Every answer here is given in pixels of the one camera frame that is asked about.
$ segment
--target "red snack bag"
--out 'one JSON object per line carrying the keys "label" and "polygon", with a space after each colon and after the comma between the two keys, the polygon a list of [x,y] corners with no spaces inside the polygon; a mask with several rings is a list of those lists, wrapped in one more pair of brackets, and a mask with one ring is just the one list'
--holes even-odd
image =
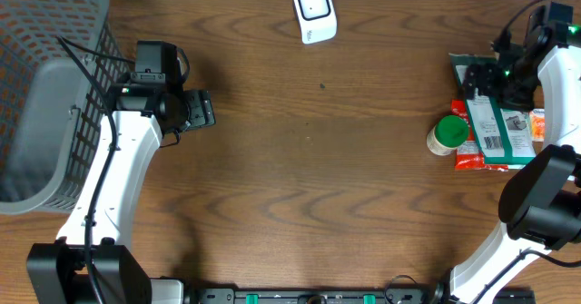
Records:
{"label": "red snack bag", "polygon": [[[470,125],[470,120],[468,118],[468,112],[466,111],[466,105],[462,100],[452,100],[451,105],[452,113],[456,116],[464,119],[468,126]],[[477,170],[477,169],[489,169],[496,170],[500,172],[507,172],[508,166],[501,164],[484,164],[484,154],[478,148],[478,144],[474,139],[474,133],[472,128],[470,128],[470,134],[468,139],[458,147],[456,151],[456,166],[455,170]]]}

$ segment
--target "gray plastic basket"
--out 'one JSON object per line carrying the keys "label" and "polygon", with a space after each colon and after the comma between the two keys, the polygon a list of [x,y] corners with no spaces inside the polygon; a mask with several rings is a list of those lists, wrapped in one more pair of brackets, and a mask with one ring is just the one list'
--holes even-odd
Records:
{"label": "gray plastic basket", "polygon": [[[121,56],[109,0],[0,0],[0,213],[70,211],[99,139],[100,102],[55,37]],[[74,50],[106,89],[124,63]]]}

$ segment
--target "green lid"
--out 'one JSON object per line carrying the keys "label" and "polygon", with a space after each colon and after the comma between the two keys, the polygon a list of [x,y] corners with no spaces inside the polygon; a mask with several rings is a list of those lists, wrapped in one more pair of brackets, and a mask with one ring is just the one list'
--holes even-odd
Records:
{"label": "green lid", "polygon": [[464,119],[450,115],[436,125],[436,139],[449,148],[457,148],[468,139],[469,127]]}

